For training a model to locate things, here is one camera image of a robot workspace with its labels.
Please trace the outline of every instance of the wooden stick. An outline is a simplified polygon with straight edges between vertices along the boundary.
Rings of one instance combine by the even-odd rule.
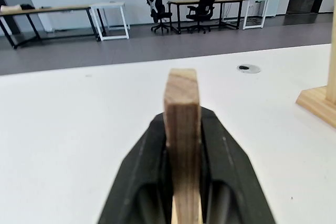
[[[201,107],[195,70],[171,70],[164,108],[174,189],[172,224],[199,224]]]
[[[326,99],[336,105],[336,0],[334,0],[331,54]]]

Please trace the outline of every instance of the wooden base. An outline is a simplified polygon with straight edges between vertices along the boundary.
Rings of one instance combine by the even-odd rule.
[[[303,90],[296,103],[336,127],[336,104],[326,100],[327,87]]]

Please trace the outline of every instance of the white desk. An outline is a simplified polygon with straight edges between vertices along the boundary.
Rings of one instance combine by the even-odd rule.
[[[129,34],[128,34],[128,26],[127,26],[127,23],[126,23],[124,11],[123,11],[123,6],[125,6],[125,2],[96,3],[96,4],[91,5],[92,15],[93,15],[93,18],[95,20],[94,22],[96,23],[98,34],[99,34],[99,37],[100,37],[101,41],[109,40],[109,39],[129,39],[130,38]],[[125,29],[125,35],[103,36],[102,31],[100,30],[100,26],[99,26],[98,19],[97,19],[97,14],[96,14],[96,10],[100,9],[100,8],[102,8],[102,9],[105,9],[105,8],[119,8],[120,13],[121,13],[121,17],[122,17],[123,26],[124,26],[124,29]]]
[[[249,28],[263,28],[264,23],[265,23],[265,19],[266,19],[266,12],[267,12],[267,7],[268,7],[268,1],[269,0],[246,0],[246,1],[247,1],[247,7],[246,7],[246,14],[245,14],[245,17],[244,17],[243,30],[249,29]],[[246,26],[248,10],[250,8],[250,3],[255,2],[255,1],[261,1],[261,2],[265,1],[265,4],[263,5],[263,9],[262,9],[263,15],[262,15],[261,24],[260,25],[255,25],[255,26]]]
[[[0,223],[96,224],[119,164],[163,110],[170,68],[247,152],[277,224],[336,223],[336,129],[295,104],[330,45],[0,77]],[[261,67],[245,74],[236,67]]]

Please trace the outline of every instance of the white table frame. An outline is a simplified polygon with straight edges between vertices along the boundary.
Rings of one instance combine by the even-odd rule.
[[[266,11],[267,11],[269,0],[246,0],[246,1],[247,1],[247,7],[246,7],[246,14],[245,14],[245,17],[244,17],[243,30],[250,29],[250,28],[263,28],[264,27],[264,23],[265,23],[265,19],[266,19]],[[255,2],[255,1],[265,1],[264,9],[262,10],[263,11],[263,19],[261,20],[261,24],[260,25],[246,26],[247,16],[248,16],[248,10],[250,8],[250,3],[251,2]]]
[[[130,38],[130,36],[128,34],[128,26],[126,24],[126,19],[125,19],[125,15],[124,15],[124,11],[123,11],[123,6],[125,6],[125,2],[98,3],[98,4],[91,5],[92,15],[93,15],[93,18],[95,20],[94,22],[96,23],[98,34],[99,34],[99,37],[100,37],[101,41],[110,40],[110,39],[129,39]],[[100,8],[102,8],[102,9],[105,9],[105,8],[119,8],[120,13],[121,13],[121,17],[122,17],[124,30],[125,30],[125,35],[103,36],[102,31],[101,31],[100,26],[99,26],[99,23],[98,23],[97,13],[96,13],[96,10],[100,9]]]

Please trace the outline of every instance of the white table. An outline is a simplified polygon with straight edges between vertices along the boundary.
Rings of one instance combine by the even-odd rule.
[[[245,29],[249,29],[249,28],[263,28],[264,27],[264,23],[265,23],[265,19],[266,19],[266,12],[267,12],[267,7],[268,7],[268,1],[269,0],[246,0],[247,1],[247,7],[246,7],[246,14],[244,17],[244,23],[243,23],[243,30]],[[250,4],[251,2],[254,3],[255,1],[265,1],[265,4],[263,5],[263,15],[262,15],[262,20],[261,20],[261,24],[260,25],[254,25],[254,26],[246,26],[246,21],[247,21],[247,16],[248,16],[248,10],[250,8]]]
[[[94,22],[96,23],[98,34],[99,34],[99,37],[100,37],[101,41],[109,40],[109,39],[129,39],[130,38],[129,34],[128,34],[128,26],[127,26],[127,23],[126,23],[124,11],[123,11],[123,6],[125,6],[125,2],[96,3],[96,4],[91,5],[93,19],[95,20]],[[102,31],[100,30],[100,25],[98,23],[97,14],[96,14],[96,10],[100,9],[100,8],[102,8],[102,9],[119,8],[120,13],[121,13],[121,17],[122,17],[124,30],[125,30],[125,35],[103,36]]]
[[[0,77],[0,223],[96,224],[124,156],[163,111],[170,68],[249,155],[277,224],[336,223],[336,129],[295,104],[330,45]],[[239,72],[249,63],[258,74]]]

